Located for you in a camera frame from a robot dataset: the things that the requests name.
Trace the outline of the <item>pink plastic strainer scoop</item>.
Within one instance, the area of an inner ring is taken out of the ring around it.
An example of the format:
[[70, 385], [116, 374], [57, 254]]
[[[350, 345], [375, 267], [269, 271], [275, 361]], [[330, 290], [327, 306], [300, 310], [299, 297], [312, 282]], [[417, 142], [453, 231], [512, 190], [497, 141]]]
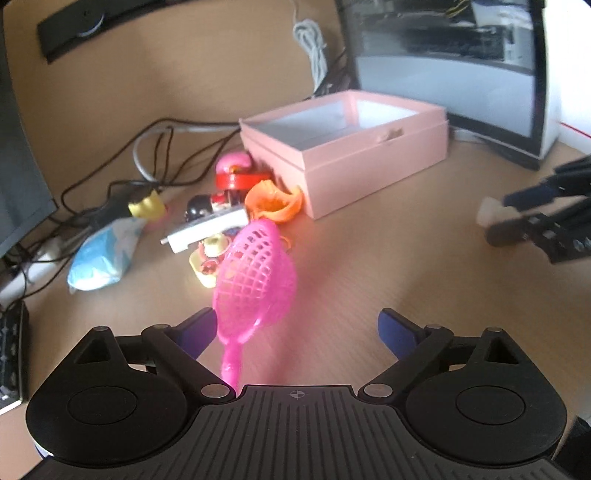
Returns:
[[249, 223], [226, 252], [213, 293], [223, 382], [238, 388], [243, 345], [287, 315], [296, 290], [296, 269], [279, 228], [266, 219]]

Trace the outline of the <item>yellow toy camera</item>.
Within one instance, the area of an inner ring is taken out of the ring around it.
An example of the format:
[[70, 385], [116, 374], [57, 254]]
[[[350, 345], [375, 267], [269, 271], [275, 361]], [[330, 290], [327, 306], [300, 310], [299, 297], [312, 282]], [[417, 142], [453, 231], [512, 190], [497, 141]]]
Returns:
[[213, 289], [231, 238], [223, 233], [201, 240], [189, 256], [189, 265], [197, 280], [206, 289]]

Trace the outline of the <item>black power adapter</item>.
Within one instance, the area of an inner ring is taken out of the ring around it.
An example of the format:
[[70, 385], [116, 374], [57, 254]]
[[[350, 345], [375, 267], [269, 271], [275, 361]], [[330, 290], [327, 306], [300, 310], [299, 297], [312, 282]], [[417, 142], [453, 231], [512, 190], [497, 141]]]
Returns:
[[125, 197], [112, 197], [95, 211], [84, 214], [76, 221], [76, 226], [96, 232], [116, 220], [130, 217], [129, 200]]

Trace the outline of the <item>black red ladybug toy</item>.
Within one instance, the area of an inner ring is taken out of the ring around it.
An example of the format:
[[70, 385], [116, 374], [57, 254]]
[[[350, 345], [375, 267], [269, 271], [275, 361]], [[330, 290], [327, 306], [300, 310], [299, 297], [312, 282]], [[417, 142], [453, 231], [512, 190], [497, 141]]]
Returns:
[[190, 198], [184, 211], [186, 222], [195, 221], [231, 207], [242, 205], [239, 192], [225, 190], [213, 194], [198, 194]]

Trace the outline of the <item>white battery charger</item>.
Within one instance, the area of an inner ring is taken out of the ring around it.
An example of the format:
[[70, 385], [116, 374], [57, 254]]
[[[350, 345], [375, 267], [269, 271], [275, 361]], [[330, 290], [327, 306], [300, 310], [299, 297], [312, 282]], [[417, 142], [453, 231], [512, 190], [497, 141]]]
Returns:
[[185, 223], [160, 240], [174, 254], [181, 253], [201, 240], [221, 234], [226, 230], [243, 228], [249, 224], [249, 213], [242, 205], [236, 205], [203, 218]]

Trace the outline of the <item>black keyboard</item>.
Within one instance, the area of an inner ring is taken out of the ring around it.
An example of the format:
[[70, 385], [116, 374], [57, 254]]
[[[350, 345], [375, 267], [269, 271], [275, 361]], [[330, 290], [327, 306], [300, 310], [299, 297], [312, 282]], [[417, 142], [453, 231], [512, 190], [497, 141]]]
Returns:
[[20, 406], [28, 398], [29, 312], [23, 300], [1, 315], [0, 414]]

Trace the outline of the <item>orange duck sand mould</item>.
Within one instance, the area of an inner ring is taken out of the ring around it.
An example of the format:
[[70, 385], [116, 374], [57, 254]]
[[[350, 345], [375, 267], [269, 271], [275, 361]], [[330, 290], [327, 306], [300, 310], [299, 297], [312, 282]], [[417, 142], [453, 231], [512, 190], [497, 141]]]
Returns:
[[287, 223], [297, 216], [303, 204], [304, 193], [300, 187], [284, 192], [272, 180], [260, 181], [245, 196], [245, 207], [252, 220]]

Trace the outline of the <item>small white object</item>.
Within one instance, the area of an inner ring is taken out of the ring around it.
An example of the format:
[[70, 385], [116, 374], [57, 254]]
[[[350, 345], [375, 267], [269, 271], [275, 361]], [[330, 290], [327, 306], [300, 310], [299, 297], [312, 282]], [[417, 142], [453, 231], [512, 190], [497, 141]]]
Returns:
[[499, 200], [486, 197], [482, 200], [477, 213], [476, 222], [483, 228], [511, 220], [519, 213], [512, 207], [504, 206]]

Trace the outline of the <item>red pink toy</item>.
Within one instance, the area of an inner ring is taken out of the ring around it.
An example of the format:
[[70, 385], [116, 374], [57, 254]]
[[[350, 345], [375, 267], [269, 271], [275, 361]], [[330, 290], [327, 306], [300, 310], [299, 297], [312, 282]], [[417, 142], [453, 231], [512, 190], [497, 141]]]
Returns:
[[252, 156], [245, 151], [223, 154], [215, 165], [214, 181], [218, 190], [245, 191], [270, 179], [270, 171], [257, 170]]

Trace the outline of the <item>pink cardboard box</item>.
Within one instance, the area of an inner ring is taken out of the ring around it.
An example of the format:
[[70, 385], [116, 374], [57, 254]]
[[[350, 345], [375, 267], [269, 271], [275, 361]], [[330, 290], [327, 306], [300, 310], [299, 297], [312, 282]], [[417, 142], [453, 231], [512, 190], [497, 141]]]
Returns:
[[446, 159], [444, 108], [358, 90], [240, 120], [242, 145], [315, 220]]

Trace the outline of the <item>white power strip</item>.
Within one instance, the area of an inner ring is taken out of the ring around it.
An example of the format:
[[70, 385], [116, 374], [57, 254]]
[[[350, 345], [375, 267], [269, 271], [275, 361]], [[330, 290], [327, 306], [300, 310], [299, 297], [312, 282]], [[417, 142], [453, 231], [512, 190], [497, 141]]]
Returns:
[[46, 242], [32, 259], [18, 260], [1, 274], [1, 305], [7, 306], [40, 289], [70, 256], [64, 242], [55, 238]]

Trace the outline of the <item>left black monitor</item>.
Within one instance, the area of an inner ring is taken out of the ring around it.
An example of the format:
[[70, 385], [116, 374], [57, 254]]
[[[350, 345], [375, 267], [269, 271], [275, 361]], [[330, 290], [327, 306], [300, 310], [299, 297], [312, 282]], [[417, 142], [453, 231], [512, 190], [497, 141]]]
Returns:
[[0, 50], [0, 254], [5, 255], [57, 207], [23, 127], [5, 41]]

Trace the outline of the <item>blue white tissue pack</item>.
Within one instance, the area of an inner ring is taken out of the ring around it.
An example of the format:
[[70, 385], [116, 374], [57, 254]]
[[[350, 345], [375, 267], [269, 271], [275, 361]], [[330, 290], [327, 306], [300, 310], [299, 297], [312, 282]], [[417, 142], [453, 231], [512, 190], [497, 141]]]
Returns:
[[94, 291], [118, 283], [131, 265], [146, 221], [118, 219], [88, 237], [67, 275], [71, 291]]

